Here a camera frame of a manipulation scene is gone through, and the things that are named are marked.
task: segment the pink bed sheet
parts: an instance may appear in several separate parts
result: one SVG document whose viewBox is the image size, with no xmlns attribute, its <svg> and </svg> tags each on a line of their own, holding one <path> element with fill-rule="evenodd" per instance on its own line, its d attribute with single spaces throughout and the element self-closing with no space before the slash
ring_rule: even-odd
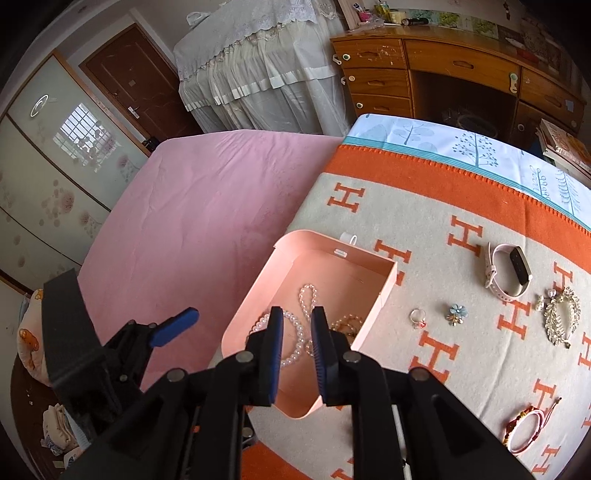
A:
<svg viewBox="0 0 591 480">
<path fill-rule="evenodd" d="M 187 307 L 143 388 L 207 367 L 226 326 L 341 138 L 240 130 L 162 143 L 102 226 L 78 277 L 101 342 Z"/>
</svg>

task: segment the blue flower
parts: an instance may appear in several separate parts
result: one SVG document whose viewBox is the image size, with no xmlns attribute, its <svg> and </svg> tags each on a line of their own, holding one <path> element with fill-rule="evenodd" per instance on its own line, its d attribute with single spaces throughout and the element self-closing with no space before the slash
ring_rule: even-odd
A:
<svg viewBox="0 0 591 480">
<path fill-rule="evenodd" d="M 466 307 L 463 305 L 458 305 L 457 303 L 452 305 L 452 307 L 449 309 L 449 313 L 456 317 L 460 317 L 461 319 L 468 316 L 468 310 L 466 310 Z"/>
</svg>

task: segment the watch face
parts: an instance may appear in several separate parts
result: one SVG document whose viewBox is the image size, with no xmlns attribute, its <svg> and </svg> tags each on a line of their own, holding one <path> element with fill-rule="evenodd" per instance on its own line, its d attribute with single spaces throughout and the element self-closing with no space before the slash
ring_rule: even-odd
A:
<svg viewBox="0 0 591 480">
<path fill-rule="evenodd" d="M 519 284 L 525 285 L 528 283 L 533 278 L 533 275 L 531 274 L 530 266 L 527 264 L 527 260 L 525 259 L 521 247 L 515 247 L 511 250 L 509 258 L 511 259 L 515 273 L 517 274 Z"/>
</svg>

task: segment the door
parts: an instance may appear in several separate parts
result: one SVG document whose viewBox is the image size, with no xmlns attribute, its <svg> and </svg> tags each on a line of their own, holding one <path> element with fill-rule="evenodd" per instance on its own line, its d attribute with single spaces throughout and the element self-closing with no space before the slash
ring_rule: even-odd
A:
<svg viewBox="0 0 591 480">
<path fill-rule="evenodd" d="M 550 115 L 547 115 L 541 110 L 529 106 L 526 103 L 519 102 L 509 143 L 514 147 L 528 151 L 534 140 L 537 139 L 535 135 L 535 129 L 540 126 L 542 119 L 548 120 L 548 122 L 559 126 L 571 134 L 573 133 L 570 128 L 561 124 L 558 120 L 552 118 Z"/>
<path fill-rule="evenodd" d="M 137 25 L 111 39 L 80 68 L 146 138 L 203 133 L 178 94 L 179 79 Z"/>
</svg>

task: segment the pink container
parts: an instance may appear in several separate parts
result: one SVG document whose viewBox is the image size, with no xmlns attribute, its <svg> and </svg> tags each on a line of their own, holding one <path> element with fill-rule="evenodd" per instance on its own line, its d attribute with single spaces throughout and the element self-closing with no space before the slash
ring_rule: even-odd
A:
<svg viewBox="0 0 591 480">
<path fill-rule="evenodd" d="M 329 323 L 344 315 L 365 319 L 351 348 L 359 349 L 396 282 L 396 262 L 309 230 L 282 237 L 222 338 L 222 355 L 231 356 L 246 345 L 252 326 L 273 305 L 295 314 L 310 338 L 310 324 L 301 311 L 298 295 L 303 285 L 318 291 Z M 310 291 L 304 294 L 309 306 Z M 284 320 L 282 358 L 296 345 L 296 330 Z M 322 406 L 316 384 L 314 359 L 303 352 L 281 369 L 275 406 L 285 415 L 301 419 Z"/>
</svg>

